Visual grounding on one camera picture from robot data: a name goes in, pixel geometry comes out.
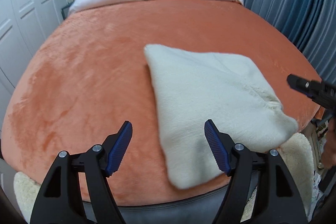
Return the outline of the right hand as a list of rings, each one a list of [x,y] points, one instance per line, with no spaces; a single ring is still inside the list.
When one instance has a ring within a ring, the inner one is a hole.
[[[335,135],[335,119],[329,121],[328,131],[326,133],[326,143],[323,147],[321,162],[326,169],[336,165],[336,135]]]

